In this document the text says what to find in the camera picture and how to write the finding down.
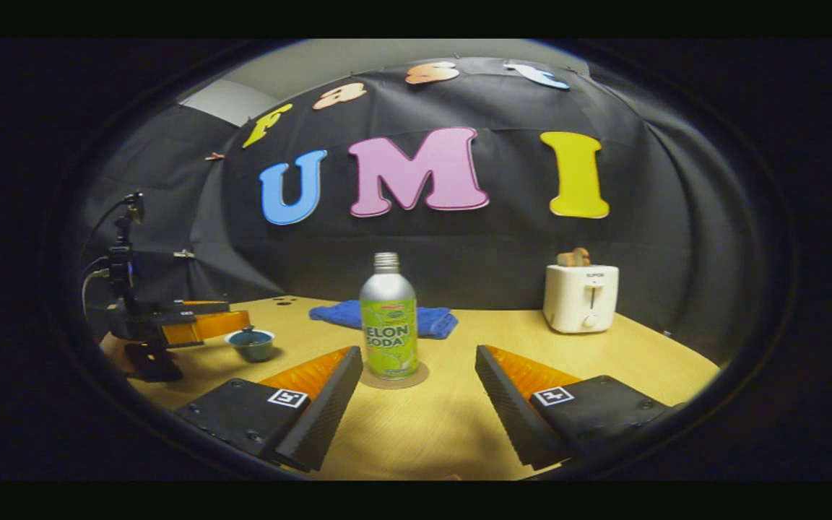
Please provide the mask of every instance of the aluminum bottle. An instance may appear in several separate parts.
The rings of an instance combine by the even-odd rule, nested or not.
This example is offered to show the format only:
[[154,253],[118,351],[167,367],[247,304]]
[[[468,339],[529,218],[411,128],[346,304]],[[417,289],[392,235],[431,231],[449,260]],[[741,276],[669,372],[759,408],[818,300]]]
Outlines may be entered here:
[[416,373],[416,292],[400,275],[396,253],[374,254],[374,274],[361,287],[361,329],[366,366],[376,378],[404,379]]

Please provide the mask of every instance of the blue towel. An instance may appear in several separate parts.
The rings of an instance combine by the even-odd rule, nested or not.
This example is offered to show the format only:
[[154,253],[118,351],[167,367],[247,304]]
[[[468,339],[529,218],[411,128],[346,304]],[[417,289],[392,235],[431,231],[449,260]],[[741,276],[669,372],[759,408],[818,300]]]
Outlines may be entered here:
[[[361,330],[361,305],[359,300],[348,300],[330,307],[313,307],[310,310],[311,319],[323,320],[333,325],[348,326]],[[451,330],[458,325],[458,319],[451,315],[451,309],[438,307],[427,309],[416,308],[416,322],[419,324],[419,337],[429,339],[445,339]]]

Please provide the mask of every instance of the orange letter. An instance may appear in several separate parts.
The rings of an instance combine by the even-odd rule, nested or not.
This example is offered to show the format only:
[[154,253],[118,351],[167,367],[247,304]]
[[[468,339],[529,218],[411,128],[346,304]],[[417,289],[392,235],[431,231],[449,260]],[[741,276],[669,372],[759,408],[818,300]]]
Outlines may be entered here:
[[343,103],[356,98],[361,98],[361,96],[365,95],[366,92],[367,91],[364,90],[364,83],[349,83],[348,85],[342,85],[341,87],[334,88],[333,90],[324,93],[324,95],[321,95],[320,101],[317,101],[315,105],[313,105],[313,109],[320,110],[321,108],[327,108],[327,106],[336,105],[336,103]]
[[551,200],[551,212],[561,217],[602,218],[608,203],[599,194],[599,172],[595,152],[602,145],[596,139],[568,131],[546,131],[541,141],[558,156],[558,196]]
[[265,129],[270,129],[274,125],[274,123],[278,122],[278,118],[281,118],[281,114],[284,112],[288,112],[288,110],[290,110],[292,106],[294,105],[288,103],[287,105],[278,108],[274,112],[271,112],[267,116],[259,118],[259,120],[255,122],[255,128],[252,129],[252,133],[248,135],[248,139],[246,139],[246,142],[243,143],[243,148],[265,137]]
[[419,85],[420,83],[443,82],[446,79],[458,76],[460,72],[455,69],[455,64],[450,61],[437,61],[414,66],[407,70],[407,74],[409,74],[407,83]]

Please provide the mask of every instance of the blue letter u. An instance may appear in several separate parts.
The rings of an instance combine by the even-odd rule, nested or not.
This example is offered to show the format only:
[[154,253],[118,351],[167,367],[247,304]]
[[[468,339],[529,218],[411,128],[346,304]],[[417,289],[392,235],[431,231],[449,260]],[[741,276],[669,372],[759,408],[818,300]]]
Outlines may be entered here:
[[295,224],[310,216],[320,203],[320,161],[326,157],[326,150],[314,150],[301,155],[294,161],[300,168],[300,198],[294,204],[285,204],[282,197],[282,178],[287,171],[287,162],[265,168],[259,174],[261,181],[261,213],[265,220],[278,226]]

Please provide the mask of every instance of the black backdrop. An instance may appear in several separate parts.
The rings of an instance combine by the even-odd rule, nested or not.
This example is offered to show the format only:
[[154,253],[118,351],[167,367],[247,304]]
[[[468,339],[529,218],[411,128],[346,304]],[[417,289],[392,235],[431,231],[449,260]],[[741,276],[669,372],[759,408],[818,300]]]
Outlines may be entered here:
[[[64,181],[74,184],[69,172],[97,129],[143,93],[159,93],[155,85],[217,72],[208,60],[245,50],[241,44],[0,40],[0,136],[7,135],[0,139],[0,480],[252,474],[230,473],[238,465],[225,452],[159,427],[122,382],[83,370],[96,364],[80,365],[64,350],[90,345],[80,313],[70,310],[76,294],[44,304],[59,303],[65,273],[53,267],[59,251],[42,240],[53,237],[44,223],[66,216],[55,193]],[[832,40],[561,44],[640,66],[726,114],[786,192],[802,246],[795,307],[766,362],[733,363],[730,373],[753,375],[739,393],[717,399],[720,407],[693,430],[611,476],[832,480],[832,262],[823,268],[825,253],[832,258]]]
[[[789,247],[766,172],[735,136],[680,98],[651,92],[590,63],[582,76],[559,66],[458,57],[459,76],[409,85],[418,63],[385,66],[300,93],[263,139],[243,148],[241,129],[173,105],[151,119],[97,168],[82,223],[135,189],[147,220],[133,230],[139,294],[148,299],[253,300],[290,293],[331,300],[357,296],[374,251],[397,251],[423,306],[539,309],[545,266],[584,246],[598,264],[620,267],[617,310],[716,363],[760,334],[784,304]],[[559,90],[506,70],[522,63],[567,83]],[[328,92],[361,82],[367,93],[320,111]],[[408,157],[430,131],[469,127],[477,181],[490,197],[471,211],[437,211],[423,201],[359,218],[351,144],[389,136]],[[539,136],[568,131],[598,139],[605,218],[559,217],[554,151]],[[261,213],[259,173],[277,163],[284,200],[300,196],[294,159],[326,150],[313,214],[278,226]],[[227,155],[206,162],[211,151]],[[432,191],[428,181],[422,197]],[[92,246],[106,247],[107,225]],[[194,260],[172,256],[193,251]],[[98,254],[90,248],[90,256]],[[90,299],[111,302],[106,284]]]

